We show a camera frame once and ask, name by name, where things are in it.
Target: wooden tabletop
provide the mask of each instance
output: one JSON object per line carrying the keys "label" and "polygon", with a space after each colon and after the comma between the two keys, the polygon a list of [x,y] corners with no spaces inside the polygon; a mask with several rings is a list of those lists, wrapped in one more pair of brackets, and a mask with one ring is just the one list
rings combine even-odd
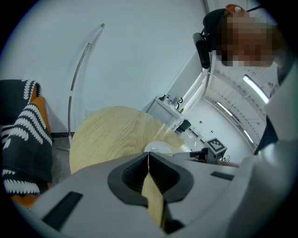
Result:
{"label": "wooden tabletop", "polygon": [[[163,141],[181,152],[180,137],[164,123],[139,110],[113,106],[89,115],[74,134],[70,147],[70,170],[74,173],[130,154],[144,152],[152,141]],[[148,173],[142,190],[148,198],[148,212],[160,224],[163,198]]]}

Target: fluorescent light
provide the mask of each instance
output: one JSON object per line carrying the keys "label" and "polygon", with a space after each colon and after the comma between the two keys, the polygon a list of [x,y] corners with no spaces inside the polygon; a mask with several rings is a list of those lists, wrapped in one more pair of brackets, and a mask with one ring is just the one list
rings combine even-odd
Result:
{"label": "fluorescent light", "polygon": [[244,75],[243,80],[252,87],[253,90],[256,91],[256,93],[261,97],[261,99],[267,104],[269,102],[269,99],[267,95],[264,93],[264,91],[248,76]]}
{"label": "fluorescent light", "polygon": [[250,139],[250,141],[253,143],[253,141],[252,141],[251,137],[249,136],[249,134],[247,133],[247,131],[246,131],[246,130],[244,130],[244,133],[246,134],[246,136],[248,137],[248,139]]}
{"label": "fluorescent light", "polygon": [[222,109],[224,109],[231,117],[233,116],[232,113],[229,112],[220,102],[217,103]]}

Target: wall outlet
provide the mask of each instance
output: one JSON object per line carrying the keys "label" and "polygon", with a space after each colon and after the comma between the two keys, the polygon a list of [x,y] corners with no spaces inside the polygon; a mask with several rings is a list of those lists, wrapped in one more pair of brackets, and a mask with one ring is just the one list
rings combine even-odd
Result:
{"label": "wall outlet", "polygon": [[85,108],[85,116],[89,116],[90,114],[96,112],[96,109],[93,108]]}

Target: black baseboard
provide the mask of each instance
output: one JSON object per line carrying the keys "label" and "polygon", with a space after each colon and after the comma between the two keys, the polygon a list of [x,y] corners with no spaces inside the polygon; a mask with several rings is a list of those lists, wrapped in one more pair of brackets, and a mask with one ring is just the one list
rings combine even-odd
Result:
{"label": "black baseboard", "polygon": [[52,132],[52,138],[67,138],[68,132]]}

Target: white plate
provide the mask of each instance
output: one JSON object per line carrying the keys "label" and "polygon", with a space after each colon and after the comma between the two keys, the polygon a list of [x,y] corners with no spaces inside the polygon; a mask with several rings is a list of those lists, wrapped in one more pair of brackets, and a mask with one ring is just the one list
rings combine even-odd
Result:
{"label": "white plate", "polygon": [[156,152],[156,153],[163,153],[168,155],[173,155],[176,150],[171,147],[169,144],[164,143],[162,141],[152,141],[146,147],[144,152]]}

